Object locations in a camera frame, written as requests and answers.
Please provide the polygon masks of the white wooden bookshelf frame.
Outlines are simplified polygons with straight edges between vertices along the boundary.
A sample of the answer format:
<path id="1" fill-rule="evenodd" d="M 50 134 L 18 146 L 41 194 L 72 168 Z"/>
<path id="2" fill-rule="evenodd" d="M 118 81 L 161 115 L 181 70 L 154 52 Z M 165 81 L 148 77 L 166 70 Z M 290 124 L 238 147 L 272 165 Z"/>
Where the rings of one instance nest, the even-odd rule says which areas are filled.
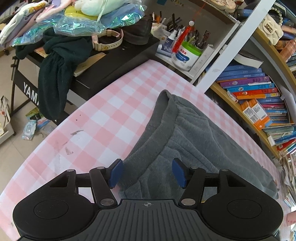
<path id="1" fill-rule="evenodd" d="M 226 65 L 234 59 L 235 55 L 241 49 L 247 47 L 254 47 L 253 50 L 250 50 L 250 53 L 254 55 L 260 55 L 264 57 L 264 64 L 271 71 L 271 73 L 277 73 L 279 76 L 278 82 L 291 92 L 295 96 L 295 77 L 292 72 L 289 70 L 288 66 L 282 60 L 280 54 L 276 48 L 271 44 L 271 42 L 265 37 L 259 29 L 256 28 L 256 24 L 259 23 L 259 20 L 263 19 L 263 15 L 268 12 L 268 10 L 274 5 L 275 1 L 259 1 L 254 8 L 254 13 L 252 13 L 247 20 L 237 27 L 237 29 L 229 36 L 228 45 L 225 46 L 223 53 L 219 54 L 219 57 L 215 60 L 212 67 L 209 70 L 209 73 L 205 74 L 204 77 L 198 81 L 199 73 L 192 76 L 186 74 L 185 72 L 180 71 L 178 68 L 172 65 L 171 60 L 167 57 L 156 54 L 156 57 L 159 58 L 163 63 L 166 63 L 179 75 L 187 76 L 190 80 L 190 83 L 194 85 L 197 90 L 206 92 L 208 89 L 211 89 L 215 92 L 223 101 L 225 101 L 229 108 L 240 116 L 240 118 L 247 124 L 247 127 L 258 136 L 257 139 L 260 140 L 258 145 L 264 144 L 267 149 L 277 158 L 280 157 L 280 154 L 275 147 L 270 146 L 267 135 L 263 131 L 258 131 L 251 122 L 246 119 L 243 115 L 240 105 L 235 103 L 230 99 L 225 91 L 216 83 L 212 78 L 217 77 L 218 74 L 222 72 L 223 68 L 226 68 Z"/>

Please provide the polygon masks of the lower orange white box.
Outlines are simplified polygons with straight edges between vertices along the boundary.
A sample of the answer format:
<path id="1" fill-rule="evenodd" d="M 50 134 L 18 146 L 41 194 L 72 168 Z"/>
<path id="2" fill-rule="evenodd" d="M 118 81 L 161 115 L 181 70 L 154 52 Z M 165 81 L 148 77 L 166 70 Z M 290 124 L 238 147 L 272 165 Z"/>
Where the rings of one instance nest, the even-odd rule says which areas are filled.
<path id="1" fill-rule="evenodd" d="M 261 123 L 261 120 L 256 115 L 255 111 L 250 107 L 248 101 L 243 101 L 243 103 L 240 105 L 240 108 L 247 119 L 250 120 L 251 123 L 256 127 L 256 129 L 260 131 L 263 128 L 263 125 Z"/>

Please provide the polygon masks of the black Yamaha keyboard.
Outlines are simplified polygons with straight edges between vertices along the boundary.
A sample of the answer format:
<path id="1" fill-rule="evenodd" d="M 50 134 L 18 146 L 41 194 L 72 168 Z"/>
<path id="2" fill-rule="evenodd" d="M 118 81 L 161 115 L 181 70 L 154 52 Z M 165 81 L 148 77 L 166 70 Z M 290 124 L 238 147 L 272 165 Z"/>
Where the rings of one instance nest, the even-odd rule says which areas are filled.
<path id="1" fill-rule="evenodd" d="M 103 58 L 95 62 L 78 77 L 74 77 L 67 94 L 67 102 L 70 105 L 80 107 L 119 77 L 154 58 L 158 45 L 159 39 L 150 37 L 145 45 L 133 45 L 123 41 L 119 47 L 105 51 Z M 20 72 L 20 60 L 16 56 L 13 56 L 13 60 L 14 63 L 11 65 L 13 68 L 11 75 L 11 115 L 17 113 L 29 102 L 32 102 L 35 106 L 38 105 L 36 95 L 38 88 Z M 16 87 L 27 98 L 17 108 L 14 107 Z"/>

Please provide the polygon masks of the grey sweatshirt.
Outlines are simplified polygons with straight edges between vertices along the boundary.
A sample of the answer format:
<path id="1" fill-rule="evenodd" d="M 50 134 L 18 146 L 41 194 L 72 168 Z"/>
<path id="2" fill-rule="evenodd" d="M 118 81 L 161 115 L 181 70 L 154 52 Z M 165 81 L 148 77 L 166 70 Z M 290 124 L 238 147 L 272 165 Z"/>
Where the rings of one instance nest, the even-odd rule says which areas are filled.
<path id="1" fill-rule="evenodd" d="M 123 161 L 119 197 L 179 200 L 184 191 L 172 172 L 175 158 L 208 173 L 229 169 L 278 198 L 276 183 L 267 169 L 191 102 L 163 90 L 142 136 Z"/>

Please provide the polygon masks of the upper orange white box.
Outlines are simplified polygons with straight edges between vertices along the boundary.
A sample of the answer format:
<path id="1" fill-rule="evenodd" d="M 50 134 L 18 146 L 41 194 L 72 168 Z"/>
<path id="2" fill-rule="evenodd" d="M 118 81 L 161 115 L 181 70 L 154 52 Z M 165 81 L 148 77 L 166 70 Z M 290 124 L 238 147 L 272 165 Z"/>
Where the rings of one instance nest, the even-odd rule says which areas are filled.
<path id="1" fill-rule="evenodd" d="M 269 127 L 273 122 L 261 104 L 256 99 L 248 101 L 249 106 L 261 121 L 262 128 Z"/>

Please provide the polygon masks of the wet wipes pack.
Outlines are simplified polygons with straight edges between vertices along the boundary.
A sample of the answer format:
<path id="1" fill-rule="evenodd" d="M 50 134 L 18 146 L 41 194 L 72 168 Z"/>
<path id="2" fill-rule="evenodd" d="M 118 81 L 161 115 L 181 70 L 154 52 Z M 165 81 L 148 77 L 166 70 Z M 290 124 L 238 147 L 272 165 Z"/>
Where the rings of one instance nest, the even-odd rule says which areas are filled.
<path id="1" fill-rule="evenodd" d="M 36 125 L 37 125 L 36 120 L 30 120 L 26 123 L 26 125 L 23 129 L 23 134 L 22 134 L 23 140 L 27 140 L 27 141 L 32 140 L 35 130 L 36 130 Z"/>

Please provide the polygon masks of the white quilted handbag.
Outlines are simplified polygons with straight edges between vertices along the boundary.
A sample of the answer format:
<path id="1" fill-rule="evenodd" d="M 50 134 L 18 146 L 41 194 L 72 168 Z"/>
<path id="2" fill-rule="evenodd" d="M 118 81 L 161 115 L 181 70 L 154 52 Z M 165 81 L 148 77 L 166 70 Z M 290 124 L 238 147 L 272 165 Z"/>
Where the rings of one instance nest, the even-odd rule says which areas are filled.
<path id="1" fill-rule="evenodd" d="M 281 26 L 269 14 L 264 17 L 258 28 L 265 34 L 272 45 L 276 45 L 283 36 Z"/>

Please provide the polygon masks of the white green-lidded tub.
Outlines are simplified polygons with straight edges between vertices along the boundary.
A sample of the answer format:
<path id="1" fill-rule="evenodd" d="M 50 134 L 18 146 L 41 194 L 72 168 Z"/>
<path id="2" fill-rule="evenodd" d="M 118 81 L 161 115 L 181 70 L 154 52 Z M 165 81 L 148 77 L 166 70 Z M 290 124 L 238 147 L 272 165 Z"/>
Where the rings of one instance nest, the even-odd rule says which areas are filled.
<path id="1" fill-rule="evenodd" d="M 202 50 L 183 41 L 178 51 L 172 55 L 172 63 L 181 70 L 189 71 L 201 56 Z"/>

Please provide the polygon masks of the orange white box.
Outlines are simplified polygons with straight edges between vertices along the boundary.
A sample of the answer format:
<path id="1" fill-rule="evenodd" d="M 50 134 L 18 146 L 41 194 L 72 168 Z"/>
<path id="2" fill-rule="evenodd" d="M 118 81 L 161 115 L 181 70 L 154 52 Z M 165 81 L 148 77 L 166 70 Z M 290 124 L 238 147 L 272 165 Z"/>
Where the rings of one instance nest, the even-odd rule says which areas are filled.
<path id="1" fill-rule="evenodd" d="M 248 101 L 243 101 L 243 103 L 240 105 L 240 108 L 247 119 L 250 120 L 251 123 L 256 127 L 256 129 L 260 131 L 263 128 L 263 125 L 261 123 L 261 120 L 256 115 L 255 111 L 250 107 Z"/>
<path id="2" fill-rule="evenodd" d="M 269 127 L 273 122 L 261 104 L 256 99 L 248 101 L 249 106 L 261 121 L 262 128 Z"/>

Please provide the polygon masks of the red tassel ornament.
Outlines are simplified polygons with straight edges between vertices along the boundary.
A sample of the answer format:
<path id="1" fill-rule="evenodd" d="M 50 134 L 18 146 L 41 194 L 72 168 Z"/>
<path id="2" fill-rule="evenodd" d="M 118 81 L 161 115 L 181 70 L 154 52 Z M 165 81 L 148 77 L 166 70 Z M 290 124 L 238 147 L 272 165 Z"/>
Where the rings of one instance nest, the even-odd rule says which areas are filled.
<path id="1" fill-rule="evenodd" d="M 185 30 L 181 33 L 181 35 L 178 37 L 174 47 L 172 48 L 172 52 L 176 53 L 181 46 L 182 42 L 184 41 L 187 34 L 191 31 L 192 27 L 194 26 L 195 22 L 193 20 L 189 21 L 188 26 L 185 28 Z"/>

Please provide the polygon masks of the dark brown hat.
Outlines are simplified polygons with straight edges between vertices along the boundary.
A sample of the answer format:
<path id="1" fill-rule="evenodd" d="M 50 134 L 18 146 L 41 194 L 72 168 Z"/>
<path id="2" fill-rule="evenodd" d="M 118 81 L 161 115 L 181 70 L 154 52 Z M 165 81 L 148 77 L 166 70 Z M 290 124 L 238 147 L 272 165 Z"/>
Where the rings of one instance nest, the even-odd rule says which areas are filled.
<path id="1" fill-rule="evenodd" d="M 137 23 L 122 28 L 123 39 L 133 45 L 145 45 L 151 37 L 152 17 L 144 16 Z"/>

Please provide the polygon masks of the white tall carton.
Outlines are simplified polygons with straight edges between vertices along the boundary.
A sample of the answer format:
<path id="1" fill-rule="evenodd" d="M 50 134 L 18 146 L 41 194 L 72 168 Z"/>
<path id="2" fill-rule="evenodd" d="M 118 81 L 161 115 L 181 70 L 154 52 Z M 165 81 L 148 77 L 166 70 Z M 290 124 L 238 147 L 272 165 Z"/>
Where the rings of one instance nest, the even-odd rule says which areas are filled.
<path id="1" fill-rule="evenodd" d="M 201 56 L 197 59 L 195 64 L 190 69 L 189 73 L 191 75 L 196 75 L 198 73 L 198 71 L 202 69 L 202 67 L 204 66 L 206 61 L 210 58 L 210 56 L 212 55 L 213 52 L 214 52 L 214 46 L 212 44 L 208 44 L 204 48 Z"/>

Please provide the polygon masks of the pink checked table mat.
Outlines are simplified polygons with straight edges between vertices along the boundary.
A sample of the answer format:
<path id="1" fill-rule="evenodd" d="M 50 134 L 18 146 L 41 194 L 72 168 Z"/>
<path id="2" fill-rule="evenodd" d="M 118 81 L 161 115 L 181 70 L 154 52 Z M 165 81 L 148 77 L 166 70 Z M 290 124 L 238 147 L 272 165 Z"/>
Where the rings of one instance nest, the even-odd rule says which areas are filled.
<path id="1" fill-rule="evenodd" d="M 203 92 L 162 64 L 150 60 L 119 78 L 74 111 L 13 172 L 1 189 L 1 240 L 17 240 L 15 205 L 67 169 L 79 173 L 109 166 L 130 153 L 151 118 L 162 90 L 196 105 L 280 184 L 280 175 L 264 151 Z"/>

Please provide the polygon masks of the dark green garment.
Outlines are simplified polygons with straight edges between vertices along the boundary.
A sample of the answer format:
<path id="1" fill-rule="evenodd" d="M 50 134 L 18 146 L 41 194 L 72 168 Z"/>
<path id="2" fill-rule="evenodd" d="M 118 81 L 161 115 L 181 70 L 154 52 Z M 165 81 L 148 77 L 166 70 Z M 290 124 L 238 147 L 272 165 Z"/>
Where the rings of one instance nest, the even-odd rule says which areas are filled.
<path id="1" fill-rule="evenodd" d="M 43 47 L 47 54 L 38 76 L 39 110 L 45 118 L 53 121 L 64 111 L 77 66 L 90 57 L 92 39 L 57 35 L 53 28 L 49 28 L 39 42 L 16 46 L 16 56 L 25 59 L 39 47 Z"/>

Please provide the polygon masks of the iridescent plastic bag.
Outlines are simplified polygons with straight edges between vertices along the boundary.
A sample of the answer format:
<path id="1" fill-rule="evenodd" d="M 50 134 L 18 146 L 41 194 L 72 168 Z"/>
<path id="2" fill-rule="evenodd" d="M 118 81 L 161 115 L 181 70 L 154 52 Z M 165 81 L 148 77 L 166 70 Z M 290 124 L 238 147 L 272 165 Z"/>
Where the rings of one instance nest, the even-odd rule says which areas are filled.
<path id="1" fill-rule="evenodd" d="M 142 1 L 74 1 L 14 37 L 10 46 L 36 43 L 49 28 L 56 34 L 70 37 L 99 35 L 106 29 L 134 25 L 144 17 L 145 9 Z"/>

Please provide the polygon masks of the leaning row of books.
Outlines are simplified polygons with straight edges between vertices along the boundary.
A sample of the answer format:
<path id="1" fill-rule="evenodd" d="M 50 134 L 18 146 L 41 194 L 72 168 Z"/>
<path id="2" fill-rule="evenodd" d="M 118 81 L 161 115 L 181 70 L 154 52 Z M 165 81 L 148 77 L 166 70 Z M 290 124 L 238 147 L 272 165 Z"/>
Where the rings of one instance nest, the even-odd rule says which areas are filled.
<path id="1" fill-rule="evenodd" d="M 295 100 L 282 85 L 276 84 L 261 68 L 230 64 L 216 82 L 239 105 L 256 99 L 273 122 L 262 128 L 272 147 L 287 154 L 295 153 Z"/>

